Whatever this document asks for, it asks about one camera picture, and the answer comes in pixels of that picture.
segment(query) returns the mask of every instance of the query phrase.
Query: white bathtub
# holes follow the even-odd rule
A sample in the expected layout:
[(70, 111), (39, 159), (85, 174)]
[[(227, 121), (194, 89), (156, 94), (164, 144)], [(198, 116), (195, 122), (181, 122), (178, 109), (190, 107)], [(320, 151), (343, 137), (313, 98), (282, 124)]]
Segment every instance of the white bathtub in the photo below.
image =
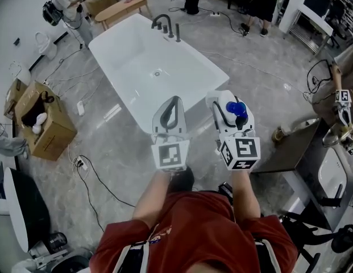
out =
[(135, 14), (100, 34), (89, 48), (143, 131), (152, 133), (154, 114), (172, 96), (182, 99), (190, 131), (211, 116), (200, 101), (229, 76), (184, 41), (151, 29), (151, 23)]

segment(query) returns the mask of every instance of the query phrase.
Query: bag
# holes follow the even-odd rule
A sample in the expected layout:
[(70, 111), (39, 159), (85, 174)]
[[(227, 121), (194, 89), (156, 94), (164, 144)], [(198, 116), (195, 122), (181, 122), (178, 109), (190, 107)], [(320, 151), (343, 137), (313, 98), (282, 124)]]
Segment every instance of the bag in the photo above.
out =
[(63, 12), (58, 10), (51, 1), (48, 1), (43, 6), (42, 16), (52, 26), (57, 26), (63, 18)]
[(32, 127), (36, 124), (37, 116), (45, 112), (45, 103), (51, 103), (55, 99), (53, 96), (49, 96), (47, 91), (40, 94), (33, 107), (21, 118), (22, 123), (26, 126)]

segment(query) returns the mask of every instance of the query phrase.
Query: white shirt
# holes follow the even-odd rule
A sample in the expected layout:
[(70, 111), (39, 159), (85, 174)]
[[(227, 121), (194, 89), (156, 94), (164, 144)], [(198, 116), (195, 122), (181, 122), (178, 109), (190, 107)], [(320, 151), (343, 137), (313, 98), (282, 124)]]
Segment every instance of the white shirt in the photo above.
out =
[(64, 19), (75, 20), (76, 17), (76, 7), (69, 7), (73, 0), (52, 0), (52, 3), (56, 9), (60, 10), (64, 14)]

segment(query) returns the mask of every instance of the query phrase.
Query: red t-shirt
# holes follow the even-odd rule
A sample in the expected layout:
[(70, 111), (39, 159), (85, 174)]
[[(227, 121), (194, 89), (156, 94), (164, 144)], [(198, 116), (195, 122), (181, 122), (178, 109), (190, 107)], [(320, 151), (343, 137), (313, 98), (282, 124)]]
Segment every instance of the red t-shirt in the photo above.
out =
[[(109, 224), (90, 260), (92, 273), (112, 273), (122, 249), (145, 241), (141, 220)], [(149, 243), (147, 272), (186, 272), (193, 264), (222, 262), (230, 272), (260, 272), (254, 238), (272, 245), (282, 273), (290, 273), (297, 250), (276, 216), (236, 224), (225, 196), (213, 192), (168, 195)]]

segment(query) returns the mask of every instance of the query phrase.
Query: cardboard box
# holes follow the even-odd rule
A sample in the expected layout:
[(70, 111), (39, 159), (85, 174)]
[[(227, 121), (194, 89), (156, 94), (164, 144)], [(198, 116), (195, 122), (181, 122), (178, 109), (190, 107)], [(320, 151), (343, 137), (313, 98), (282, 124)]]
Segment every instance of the cardboard box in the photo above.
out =
[[(41, 133), (36, 135), (31, 127), (23, 124), (21, 118), (31, 110), (44, 91), (55, 100), (44, 103), (47, 119), (42, 124)], [(49, 87), (38, 82), (31, 83), (27, 88), (15, 107), (15, 114), (18, 125), (22, 127), (24, 137), (28, 141), (31, 155), (42, 159), (56, 161), (77, 134), (60, 98)]]
[(85, 5), (88, 12), (96, 17), (97, 14), (104, 9), (107, 9), (109, 6), (115, 4), (117, 0), (85, 0)]
[(20, 80), (15, 79), (13, 81), (6, 95), (5, 112), (3, 114), (5, 117), (15, 120), (15, 106), (26, 89), (27, 85)]

